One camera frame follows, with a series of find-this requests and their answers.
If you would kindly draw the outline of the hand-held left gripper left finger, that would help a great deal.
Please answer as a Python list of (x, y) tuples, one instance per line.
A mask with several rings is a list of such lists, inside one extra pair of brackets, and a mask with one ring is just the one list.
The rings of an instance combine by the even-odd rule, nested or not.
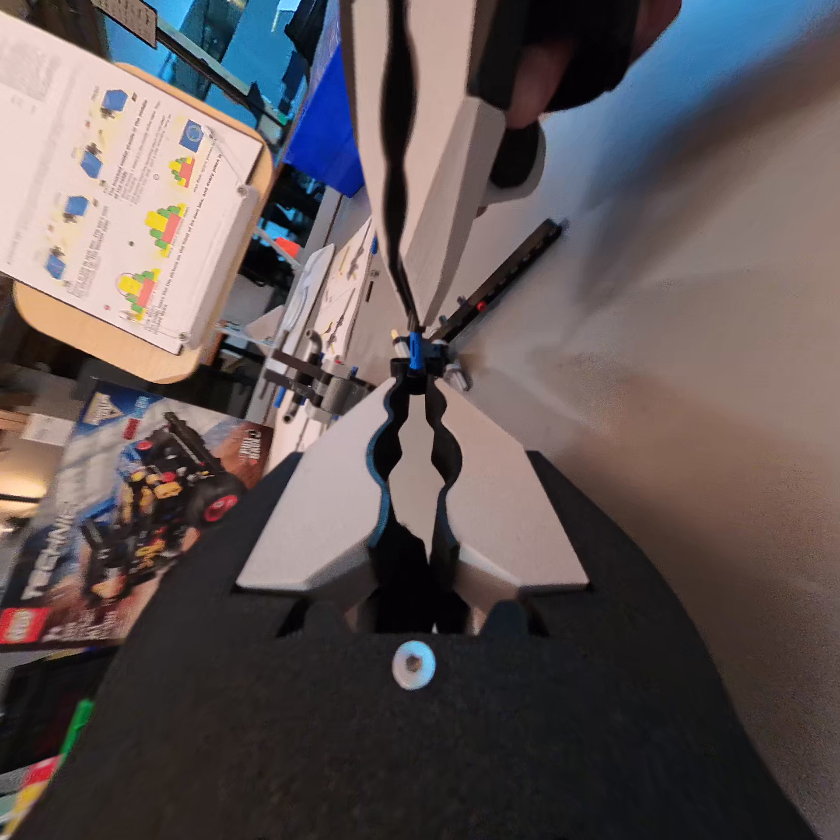
[(391, 474), (403, 451), (404, 381), (388, 380), (300, 457), (236, 584), (343, 610), (404, 576)]

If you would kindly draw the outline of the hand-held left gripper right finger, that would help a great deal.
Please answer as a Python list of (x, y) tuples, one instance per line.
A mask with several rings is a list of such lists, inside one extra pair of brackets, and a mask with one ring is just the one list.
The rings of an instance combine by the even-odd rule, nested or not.
[(430, 564), (445, 593), (489, 614), (499, 602), (590, 583), (524, 447), (449, 385), (425, 396), (437, 496)]

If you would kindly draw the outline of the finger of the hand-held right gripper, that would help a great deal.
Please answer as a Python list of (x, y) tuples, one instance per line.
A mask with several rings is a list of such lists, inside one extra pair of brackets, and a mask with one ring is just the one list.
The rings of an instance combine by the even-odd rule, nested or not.
[(498, 2), (409, 2), (415, 109), (404, 160), (402, 264), (420, 326), (451, 287), (505, 119), (469, 93)]
[(408, 188), (405, 159), (417, 96), (404, 1), (342, 1), (343, 72), (353, 136), (379, 250), (407, 328), (421, 328), (403, 264)]

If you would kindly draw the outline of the black lego beam assembly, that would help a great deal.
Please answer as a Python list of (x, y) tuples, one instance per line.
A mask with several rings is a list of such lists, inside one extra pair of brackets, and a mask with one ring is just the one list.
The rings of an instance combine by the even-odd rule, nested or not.
[[(450, 315), (438, 318), (437, 327), (423, 337), (425, 359), (434, 359), (440, 364), (440, 372), (434, 378), (462, 393), (471, 389), (473, 379), (460, 361), (457, 341), (465, 339), (471, 329), (480, 326), (486, 315), (501, 304), (530, 268), (561, 241), (569, 225), (567, 218), (559, 221), (546, 218), (475, 291), (467, 297), (458, 297), (457, 308)], [(487, 301), (487, 310), (478, 312), (476, 304), (482, 300)], [(408, 334), (397, 334), (394, 345), (405, 346), (406, 359), (409, 359)]]

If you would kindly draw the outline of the grey lego chassis model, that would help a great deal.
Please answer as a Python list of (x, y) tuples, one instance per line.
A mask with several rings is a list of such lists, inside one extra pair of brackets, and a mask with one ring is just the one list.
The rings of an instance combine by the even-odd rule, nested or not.
[(310, 329), (304, 337), (308, 343), (304, 358), (284, 352), (281, 345), (268, 357), (265, 378), (280, 388), (283, 400), (288, 396), (285, 408), (283, 402), (277, 405), (283, 424), (291, 424), (304, 408), (309, 419), (328, 426), (375, 387), (359, 378), (356, 368), (337, 358), (327, 359), (320, 333)]

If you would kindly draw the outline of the open lego instruction booklet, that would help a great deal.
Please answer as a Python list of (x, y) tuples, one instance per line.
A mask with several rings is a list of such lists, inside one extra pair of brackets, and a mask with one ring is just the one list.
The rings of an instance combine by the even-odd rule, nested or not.
[(374, 221), (373, 217), (368, 217), (334, 256), (313, 323), (313, 329), (321, 339), (322, 362), (343, 361), (346, 356), (356, 315), (368, 285), (374, 242)]

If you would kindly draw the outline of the lego set box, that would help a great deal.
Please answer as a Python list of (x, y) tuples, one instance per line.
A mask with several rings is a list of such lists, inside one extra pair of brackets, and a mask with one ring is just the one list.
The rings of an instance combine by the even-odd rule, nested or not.
[(273, 435), (98, 381), (13, 543), (2, 652), (121, 644), (167, 572), (259, 483)]

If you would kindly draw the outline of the person's right hand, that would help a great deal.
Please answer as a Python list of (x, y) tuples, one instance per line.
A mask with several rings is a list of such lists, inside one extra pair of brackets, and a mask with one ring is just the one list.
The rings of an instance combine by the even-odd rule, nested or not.
[[(635, 64), (674, 23), (681, 1), (643, 1), (634, 30), (629, 66)], [(507, 128), (522, 130), (550, 112), (550, 103), (567, 74), (578, 45), (569, 38), (542, 38), (521, 53), (507, 110)]]

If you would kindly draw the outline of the blue plastic bin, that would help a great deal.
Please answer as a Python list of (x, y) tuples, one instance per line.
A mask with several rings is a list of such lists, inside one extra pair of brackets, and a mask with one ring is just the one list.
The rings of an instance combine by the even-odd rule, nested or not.
[(341, 45), (308, 93), (283, 162), (343, 196), (353, 197), (364, 185)]

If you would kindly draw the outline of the white tablet stand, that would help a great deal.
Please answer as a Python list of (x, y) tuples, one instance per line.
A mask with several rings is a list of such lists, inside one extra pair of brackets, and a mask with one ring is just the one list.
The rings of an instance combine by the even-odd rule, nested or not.
[(335, 245), (326, 245), (309, 257), (294, 280), (286, 303), (268, 310), (256, 320), (244, 324), (230, 318), (217, 322), (217, 332), (237, 340), (246, 340), (268, 355), (282, 350), (289, 340), (302, 335), (310, 312), (317, 303), (322, 282), (333, 262)]

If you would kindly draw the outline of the instruction sheet on wooden board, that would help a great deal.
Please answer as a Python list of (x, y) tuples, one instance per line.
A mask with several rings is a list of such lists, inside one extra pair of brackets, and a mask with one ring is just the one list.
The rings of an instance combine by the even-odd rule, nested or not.
[(272, 179), (256, 131), (2, 12), (2, 277), (27, 325), (140, 378), (202, 361)]

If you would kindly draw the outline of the white paper notice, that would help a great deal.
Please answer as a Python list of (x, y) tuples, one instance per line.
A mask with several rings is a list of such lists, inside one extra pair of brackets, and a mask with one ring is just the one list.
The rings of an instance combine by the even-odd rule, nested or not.
[(27, 415), (20, 438), (31, 443), (63, 448), (70, 440), (75, 427), (76, 422), (70, 419), (31, 413)]

